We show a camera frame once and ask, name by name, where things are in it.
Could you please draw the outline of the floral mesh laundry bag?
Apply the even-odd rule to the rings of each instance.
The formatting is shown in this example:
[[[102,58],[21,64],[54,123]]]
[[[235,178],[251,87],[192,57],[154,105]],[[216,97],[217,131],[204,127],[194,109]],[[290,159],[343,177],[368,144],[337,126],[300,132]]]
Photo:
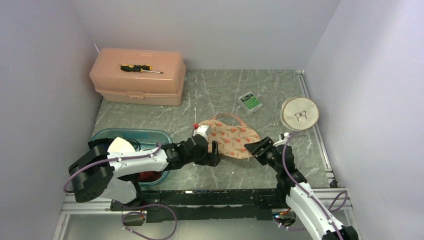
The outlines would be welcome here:
[[[236,125],[227,125],[219,120],[220,117],[231,117]],[[240,117],[232,113],[221,113],[211,119],[203,120],[199,125],[209,125],[209,151],[212,141],[218,142],[219,155],[234,159],[249,159],[252,155],[245,149],[244,144],[261,140],[259,134],[250,128]]]

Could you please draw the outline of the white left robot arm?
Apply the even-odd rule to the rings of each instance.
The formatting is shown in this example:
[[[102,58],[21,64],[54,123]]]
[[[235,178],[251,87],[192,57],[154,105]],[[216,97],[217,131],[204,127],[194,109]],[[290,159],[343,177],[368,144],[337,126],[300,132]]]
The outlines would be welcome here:
[[[209,152],[207,139],[196,134],[179,143],[157,143],[155,148],[134,152],[108,151],[94,146],[69,168],[67,184],[78,203],[107,198],[139,209],[144,196],[139,183],[132,177],[142,172],[179,170],[190,163],[216,167],[221,159],[218,143],[212,141]]]

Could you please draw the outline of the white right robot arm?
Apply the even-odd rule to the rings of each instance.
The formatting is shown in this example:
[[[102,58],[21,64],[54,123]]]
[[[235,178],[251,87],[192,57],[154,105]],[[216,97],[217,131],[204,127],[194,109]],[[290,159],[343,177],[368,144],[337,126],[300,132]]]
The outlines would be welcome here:
[[[275,170],[276,203],[294,211],[314,240],[358,240],[359,234],[354,227],[345,226],[325,207],[297,169],[289,140],[291,137],[278,144],[266,137],[244,145],[261,165],[269,165]]]

